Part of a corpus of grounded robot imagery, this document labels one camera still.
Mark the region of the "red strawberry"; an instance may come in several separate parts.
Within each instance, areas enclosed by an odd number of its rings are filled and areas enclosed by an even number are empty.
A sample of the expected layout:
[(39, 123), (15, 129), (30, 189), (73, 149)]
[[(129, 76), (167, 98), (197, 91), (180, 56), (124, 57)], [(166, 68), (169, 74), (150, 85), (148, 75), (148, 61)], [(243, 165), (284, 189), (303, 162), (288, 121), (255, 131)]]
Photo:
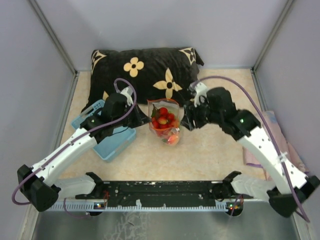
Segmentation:
[(157, 119), (157, 122), (160, 124), (160, 125), (166, 125), (168, 123), (167, 121), (167, 118), (165, 116), (161, 116)]
[(158, 110), (160, 116), (166, 116), (168, 114), (168, 109), (165, 108), (165, 107), (161, 107), (159, 110)]
[(168, 113), (166, 115), (167, 122), (170, 123), (175, 119), (175, 115), (173, 113)]

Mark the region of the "orange peach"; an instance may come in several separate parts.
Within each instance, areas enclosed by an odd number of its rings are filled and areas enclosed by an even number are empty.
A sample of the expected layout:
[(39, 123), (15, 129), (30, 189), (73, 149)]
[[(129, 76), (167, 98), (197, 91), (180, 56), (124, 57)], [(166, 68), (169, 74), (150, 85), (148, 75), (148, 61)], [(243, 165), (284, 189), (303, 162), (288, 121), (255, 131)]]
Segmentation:
[(172, 134), (167, 138), (166, 144), (170, 146), (175, 146), (179, 141), (180, 141), (180, 136), (178, 134)]

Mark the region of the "clear zip top bag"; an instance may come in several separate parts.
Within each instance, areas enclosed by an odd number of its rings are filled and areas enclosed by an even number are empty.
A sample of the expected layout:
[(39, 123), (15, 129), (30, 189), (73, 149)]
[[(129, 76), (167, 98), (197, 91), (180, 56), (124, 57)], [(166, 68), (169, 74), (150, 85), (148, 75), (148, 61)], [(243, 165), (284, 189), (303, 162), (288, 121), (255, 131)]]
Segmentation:
[(180, 106), (173, 99), (148, 100), (150, 131), (164, 144), (175, 146), (181, 139)]

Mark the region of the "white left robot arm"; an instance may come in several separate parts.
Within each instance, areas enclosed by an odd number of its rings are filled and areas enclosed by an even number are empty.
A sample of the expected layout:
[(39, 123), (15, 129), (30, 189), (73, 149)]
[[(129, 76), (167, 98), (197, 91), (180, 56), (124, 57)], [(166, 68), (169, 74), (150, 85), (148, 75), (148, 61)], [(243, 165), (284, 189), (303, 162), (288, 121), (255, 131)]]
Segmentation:
[(96, 174), (88, 172), (82, 177), (65, 180), (60, 180), (60, 175), (85, 152), (111, 137), (116, 128), (134, 129), (149, 121), (137, 106), (135, 92), (113, 93), (106, 99), (101, 114), (87, 117), (54, 152), (31, 167), (22, 165), (18, 169), (18, 191), (39, 212), (48, 210), (58, 199), (80, 195), (101, 197), (103, 181)]

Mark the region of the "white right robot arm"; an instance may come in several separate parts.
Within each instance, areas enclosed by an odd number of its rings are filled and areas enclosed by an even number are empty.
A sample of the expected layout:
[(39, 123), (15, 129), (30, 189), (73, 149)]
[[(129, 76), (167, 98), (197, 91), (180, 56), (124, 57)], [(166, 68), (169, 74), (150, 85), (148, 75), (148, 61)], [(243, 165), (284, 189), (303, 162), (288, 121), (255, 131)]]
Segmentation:
[(307, 176), (295, 167), (285, 153), (278, 154), (265, 123), (246, 109), (237, 109), (231, 94), (223, 87), (209, 89), (199, 83), (190, 88), (194, 100), (184, 105), (181, 125), (189, 131), (216, 124), (247, 149), (269, 173), (262, 180), (233, 171), (223, 180), (223, 192), (229, 198), (247, 195), (268, 201), (281, 216), (288, 218), (319, 187), (316, 176)]

